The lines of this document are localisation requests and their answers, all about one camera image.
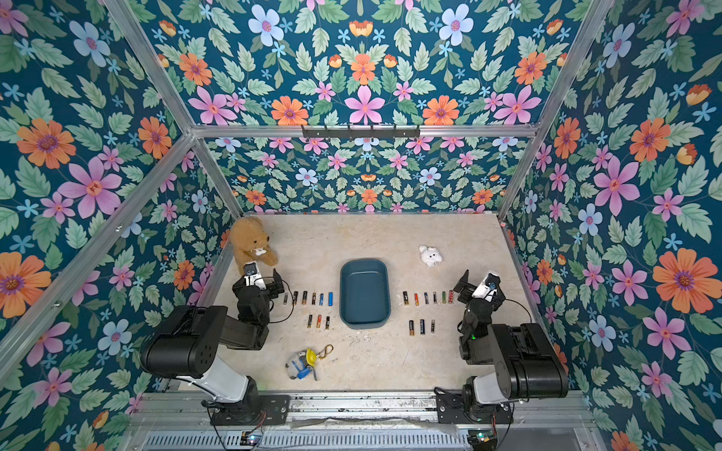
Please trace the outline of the teal plastic storage box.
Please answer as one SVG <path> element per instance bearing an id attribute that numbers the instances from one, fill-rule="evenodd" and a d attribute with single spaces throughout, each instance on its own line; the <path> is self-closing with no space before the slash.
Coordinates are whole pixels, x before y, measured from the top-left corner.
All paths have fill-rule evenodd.
<path id="1" fill-rule="evenodd" d="M 340 317 L 351 329 L 385 325 L 391 313 L 387 266 L 379 259 L 357 259 L 340 270 Z"/>

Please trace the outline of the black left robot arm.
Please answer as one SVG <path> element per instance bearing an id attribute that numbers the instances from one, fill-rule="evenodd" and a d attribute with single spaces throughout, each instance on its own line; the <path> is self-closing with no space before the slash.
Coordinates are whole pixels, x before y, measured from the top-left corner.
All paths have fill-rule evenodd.
<path id="1" fill-rule="evenodd" d="M 217 355 L 259 351 L 270 332 L 272 303 L 285 291 L 278 272 L 263 277 L 254 263 L 233 286 L 238 315 L 227 306 L 179 306 L 155 329 L 141 351 L 142 368 L 157 377 L 185 381 L 220 404 L 252 404 L 258 396 L 253 378 L 237 372 Z"/>

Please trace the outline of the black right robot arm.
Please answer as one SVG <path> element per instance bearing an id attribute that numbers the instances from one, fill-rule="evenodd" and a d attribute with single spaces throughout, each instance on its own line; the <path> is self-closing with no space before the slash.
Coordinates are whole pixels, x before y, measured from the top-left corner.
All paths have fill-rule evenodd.
<path id="1" fill-rule="evenodd" d="M 543 327 L 535 322 L 517 326 L 495 323 L 493 315 L 511 302 L 501 279 L 489 272 L 481 283 L 460 277 L 453 292 L 464 305 L 457 325 L 461 358 L 470 366 L 491 366 L 493 372 L 467 379 L 462 388 L 464 407 L 502 405 L 522 400 L 564 398 L 569 392 L 567 371 Z"/>

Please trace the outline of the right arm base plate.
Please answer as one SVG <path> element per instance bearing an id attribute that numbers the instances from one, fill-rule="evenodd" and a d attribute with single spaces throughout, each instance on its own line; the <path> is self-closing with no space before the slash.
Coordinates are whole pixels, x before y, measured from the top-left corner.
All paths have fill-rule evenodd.
<path id="1" fill-rule="evenodd" d="M 436 387 L 434 399 L 440 424 L 509 425 L 513 422 L 510 404 L 480 404 L 464 390 Z"/>

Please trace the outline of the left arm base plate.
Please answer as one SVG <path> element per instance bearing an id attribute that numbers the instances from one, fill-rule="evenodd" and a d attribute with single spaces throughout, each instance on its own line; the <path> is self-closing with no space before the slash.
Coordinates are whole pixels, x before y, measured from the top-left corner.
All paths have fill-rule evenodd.
<path id="1" fill-rule="evenodd" d="M 291 397 L 256 395 L 237 403 L 216 403 L 210 407 L 211 424 L 216 427 L 278 426 L 286 423 Z"/>

